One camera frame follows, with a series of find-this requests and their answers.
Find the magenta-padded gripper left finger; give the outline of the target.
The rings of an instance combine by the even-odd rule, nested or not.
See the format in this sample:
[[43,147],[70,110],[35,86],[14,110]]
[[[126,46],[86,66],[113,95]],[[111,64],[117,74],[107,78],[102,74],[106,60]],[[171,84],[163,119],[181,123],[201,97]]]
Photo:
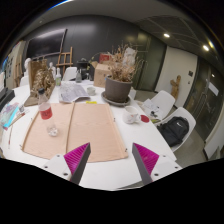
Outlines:
[[82,178],[90,153],[90,144],[86,143],[65,155],[55,155],[45,163],[42,168],[45,171],[78,185]]

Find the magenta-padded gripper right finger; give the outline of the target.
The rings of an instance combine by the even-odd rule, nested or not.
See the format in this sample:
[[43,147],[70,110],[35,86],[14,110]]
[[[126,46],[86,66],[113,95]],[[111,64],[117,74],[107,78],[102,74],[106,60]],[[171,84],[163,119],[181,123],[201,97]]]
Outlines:
[[150,184],[182,169],[168,155],[159,155],[137,143],[132,145],[132,154],[143,185]]

